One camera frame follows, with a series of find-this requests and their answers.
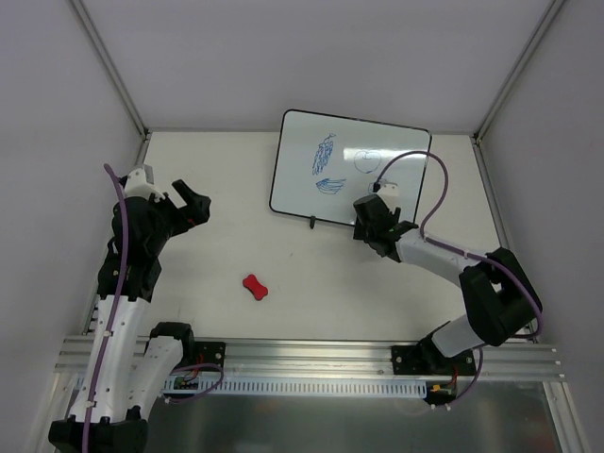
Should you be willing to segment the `white whiteboard black frame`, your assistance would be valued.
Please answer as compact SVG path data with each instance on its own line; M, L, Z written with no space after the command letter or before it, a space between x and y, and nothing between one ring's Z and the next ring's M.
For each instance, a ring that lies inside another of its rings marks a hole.
M394 184L401 217L413 221L428 164L423 128L288 109L282 116L269 208L344 226L373 184Z

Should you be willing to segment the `red whiteboard eraser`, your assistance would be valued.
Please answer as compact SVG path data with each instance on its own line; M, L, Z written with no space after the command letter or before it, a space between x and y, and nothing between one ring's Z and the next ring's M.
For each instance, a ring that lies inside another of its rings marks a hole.
M257 301L261 301L269 294L268 288L263 285L254 274L247 275L243 279L242 284Z

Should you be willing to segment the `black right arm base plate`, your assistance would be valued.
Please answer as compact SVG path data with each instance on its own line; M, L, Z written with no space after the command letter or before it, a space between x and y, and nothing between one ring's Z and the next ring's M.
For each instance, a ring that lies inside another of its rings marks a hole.
M458 376L473 377L477 371L474 354L462 351L452 358L426 344L393 345L393 373L397 376Z

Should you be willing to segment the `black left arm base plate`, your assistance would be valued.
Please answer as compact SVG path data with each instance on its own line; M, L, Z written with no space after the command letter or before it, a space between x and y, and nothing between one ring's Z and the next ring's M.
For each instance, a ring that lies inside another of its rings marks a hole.
M227 344L218 341L196 341L194 364L214 364L224 366Z

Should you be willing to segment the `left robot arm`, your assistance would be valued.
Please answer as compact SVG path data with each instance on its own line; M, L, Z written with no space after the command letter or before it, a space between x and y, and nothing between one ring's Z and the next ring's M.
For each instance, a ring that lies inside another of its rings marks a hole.
M97 275L97 322L78 396L68 415L51 424L48 440L60 452L142 452L148 418L166 378L196 358L193 329L160 322L139 364L138 330L150 307L166 243L210 218L209 197L183 180L172 186L184 204L158 191L141 170L112 180L117 194L113 236Z

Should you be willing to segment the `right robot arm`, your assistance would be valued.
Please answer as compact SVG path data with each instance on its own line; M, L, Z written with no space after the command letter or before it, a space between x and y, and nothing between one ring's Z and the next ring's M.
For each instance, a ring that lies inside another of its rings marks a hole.
M412 374L442 374L459 355L500 346L531 322L542 326L543 305L511 250L480 254L428 235L398 218L378 194L353 203L353 238L382 258L422 268L461 290L465 314L430 332L396 360Z

